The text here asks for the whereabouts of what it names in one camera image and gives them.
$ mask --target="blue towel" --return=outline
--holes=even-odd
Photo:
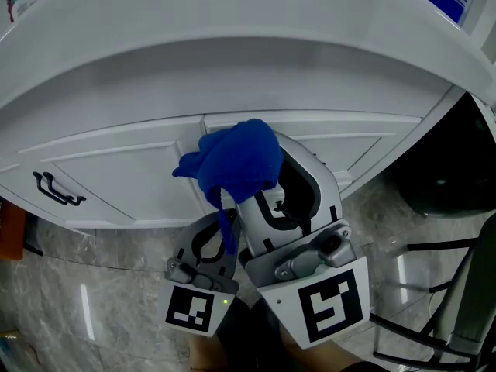
[[[277,185],[283,155],[274,131],[262,120],[239,122],[201,137],[199,152],[185,154],[174,177],[198,179],[207,201],[219,210],[219,225],[229,255],[236,252],[231,225],[222,209],[220,189],[239,204]]]

